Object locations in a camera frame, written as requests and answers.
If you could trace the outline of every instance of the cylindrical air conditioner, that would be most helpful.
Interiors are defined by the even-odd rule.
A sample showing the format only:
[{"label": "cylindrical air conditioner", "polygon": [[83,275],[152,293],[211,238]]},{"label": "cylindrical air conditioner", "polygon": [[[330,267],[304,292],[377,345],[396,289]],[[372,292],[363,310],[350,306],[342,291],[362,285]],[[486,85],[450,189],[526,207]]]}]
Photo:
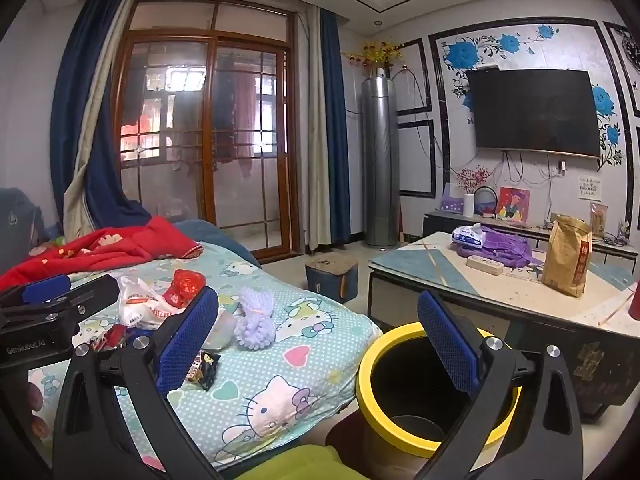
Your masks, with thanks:
[{"label": "cylindrical air conditioner", "polygon": [[398,112],[394,82],[380,76],[365,80],[361,99],[364,239],[370,246],[391,247],[398,244],[400,208]]}]

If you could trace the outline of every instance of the brown paper bag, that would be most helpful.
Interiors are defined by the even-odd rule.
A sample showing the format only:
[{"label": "brown paper bag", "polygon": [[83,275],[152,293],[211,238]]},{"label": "brown paper bag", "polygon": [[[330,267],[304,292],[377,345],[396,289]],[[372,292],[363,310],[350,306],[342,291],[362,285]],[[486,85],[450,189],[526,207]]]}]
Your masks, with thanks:
[{"label": "brown paper bag", "polygon": [[577,218],[558,216],[549,238],[540,281],[580,298],[584,293],[590,259],[591,227]]}]

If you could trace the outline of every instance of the red plastic bag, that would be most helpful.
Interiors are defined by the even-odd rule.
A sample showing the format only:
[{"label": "red plastic bag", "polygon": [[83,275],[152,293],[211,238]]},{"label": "red plastic bag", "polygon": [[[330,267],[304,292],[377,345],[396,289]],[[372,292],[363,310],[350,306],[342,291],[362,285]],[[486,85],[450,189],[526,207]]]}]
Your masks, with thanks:
[{"label": "red plastic bag", "polygon": [[171,286],[162,296],[170,305],[185,308],[206,283],[207,279],[199,272],[177,269]]}]

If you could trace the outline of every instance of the black tv screen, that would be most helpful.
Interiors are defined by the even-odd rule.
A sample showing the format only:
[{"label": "black tv screen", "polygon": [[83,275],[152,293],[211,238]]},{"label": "black tv screen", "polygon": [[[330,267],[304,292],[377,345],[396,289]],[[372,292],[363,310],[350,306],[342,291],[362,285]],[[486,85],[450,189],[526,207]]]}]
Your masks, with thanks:
[{"label": "black tv screen", "polygon": [[579,70],[469,70],[478,148],[600,156],[589,74]]}]

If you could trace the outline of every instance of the blue rose wall decal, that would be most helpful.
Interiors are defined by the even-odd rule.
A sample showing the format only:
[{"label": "blue rose wall decal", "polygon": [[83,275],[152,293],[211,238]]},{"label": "blue rose wall decal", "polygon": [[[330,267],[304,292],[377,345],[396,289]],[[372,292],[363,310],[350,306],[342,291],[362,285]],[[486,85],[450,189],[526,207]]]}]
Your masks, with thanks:
[{"label": "blue rose wall decal", "polygon": [[609,93],[601,86],[596,85],[592,89],[593,101],[598,115],[598,128],[600,129],[600,160],[598,169],[605,164],[618,166],[622,164],[622,150],[618,149],[620,140],[619,124],[612,124],[615,104]]},{"label": "blue rose wall decal", "polygon": [[[468,93],[467,70],[475,68],[479,62],[484,62],[486,58],[492,58],[496,55],[507,59],[507,54],[516,54],[523,44],[529,45],[539,41],[550,40],[559,32],[559,28],[554,30],[549,25],[540,25],[535,29],[535,34],[526,40],[523,40],[520,34],[516,32],[515,35],[503,34],[500,38],[483,35],[476,38],[469,36],[456,38],[453,43],[443,41],[442,49],[444,54],[442,60],[447,65],[447,69],[454,73],[453,94],[458,99],[464,97],[463,106],[473,111],[471,98],[466,97]],[[535,54],[530,46],[527,48],[527,52],[531,55]]]}]

